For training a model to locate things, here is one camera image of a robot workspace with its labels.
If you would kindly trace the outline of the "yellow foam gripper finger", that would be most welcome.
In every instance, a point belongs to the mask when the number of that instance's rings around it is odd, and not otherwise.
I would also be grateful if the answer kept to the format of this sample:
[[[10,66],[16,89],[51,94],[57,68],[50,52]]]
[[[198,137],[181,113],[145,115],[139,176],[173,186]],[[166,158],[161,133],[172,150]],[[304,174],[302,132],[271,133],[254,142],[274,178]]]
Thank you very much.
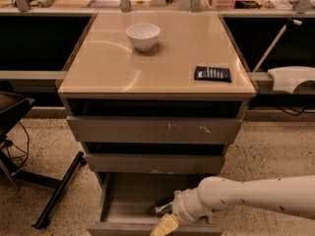
[[[179,221],[174,214],[166,213],[155,226],[150,236],[167,236],[179,227]]]

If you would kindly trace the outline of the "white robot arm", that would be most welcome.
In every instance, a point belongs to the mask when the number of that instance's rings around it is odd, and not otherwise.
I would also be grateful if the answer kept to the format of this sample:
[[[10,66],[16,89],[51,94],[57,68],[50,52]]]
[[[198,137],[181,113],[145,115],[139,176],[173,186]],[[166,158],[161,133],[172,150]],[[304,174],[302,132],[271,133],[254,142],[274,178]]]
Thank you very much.
[[[255,181],[207,177],[196,188],[175,191],[171,213],[166,213],[150,236],[166,236],[182,223],[194,222],[217,210],[248,206],[315,219],[315,176]]]

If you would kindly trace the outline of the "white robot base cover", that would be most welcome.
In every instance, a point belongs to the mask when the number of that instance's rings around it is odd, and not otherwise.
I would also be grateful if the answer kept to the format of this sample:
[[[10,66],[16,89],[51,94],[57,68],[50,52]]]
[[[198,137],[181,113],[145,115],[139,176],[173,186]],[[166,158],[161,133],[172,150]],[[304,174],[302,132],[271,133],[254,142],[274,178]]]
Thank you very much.
[[[305,82],[315,82],[315,68],[305,66],[287,66],[270,69],[273,90],[294,93]]]

